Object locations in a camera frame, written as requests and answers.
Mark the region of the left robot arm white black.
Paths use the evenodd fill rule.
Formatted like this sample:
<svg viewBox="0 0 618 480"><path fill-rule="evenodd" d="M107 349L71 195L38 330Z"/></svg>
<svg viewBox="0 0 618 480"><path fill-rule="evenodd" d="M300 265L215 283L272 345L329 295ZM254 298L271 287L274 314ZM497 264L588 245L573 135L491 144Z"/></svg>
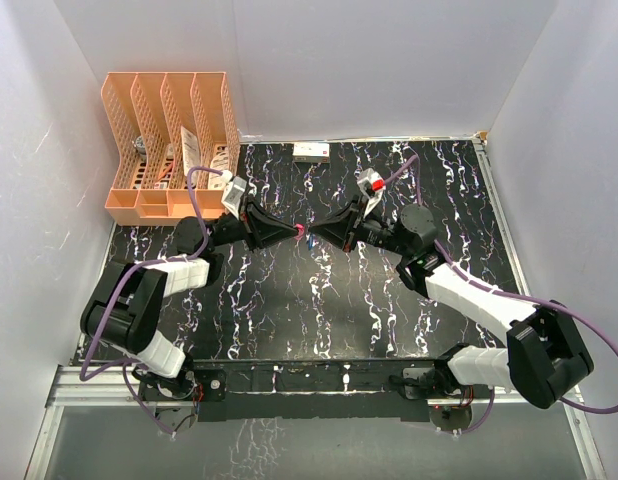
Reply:
<svg viewBox="0 0 618 480"><path fill-rule="evenodd" d="M88 353L104 342L161 377L171 397L189 396L196 376L185 368L187 354L158 329L163 300L215 282L224 261L215 251L219 246L243 242L254 251L303 233L302 226L268 213L251 195L236 207L204 225L196 216L181 219L174 233L175 256L138 263L112 260L81 315L80 329L91 339Z"/></svg>

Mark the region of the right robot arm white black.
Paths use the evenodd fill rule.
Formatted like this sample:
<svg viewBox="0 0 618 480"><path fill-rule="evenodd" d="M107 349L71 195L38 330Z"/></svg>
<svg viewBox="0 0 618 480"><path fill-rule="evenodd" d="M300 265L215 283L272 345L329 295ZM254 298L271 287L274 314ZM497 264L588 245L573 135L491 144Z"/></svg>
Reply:
<svg viewBox="0 0 618 480"><path fill-rule="evenodd" d="M500 348L457 346L443 354L434 381L446 396L482 384L514 389L528 403L546 409L594 370L563 306L513 298L460 272L437 248L438 230L424 206L407 205L397 221L390 222L353 200L309 231L344 252L364 242L399 255L396 270L409 290L461 313L502 342Z"/></svg>

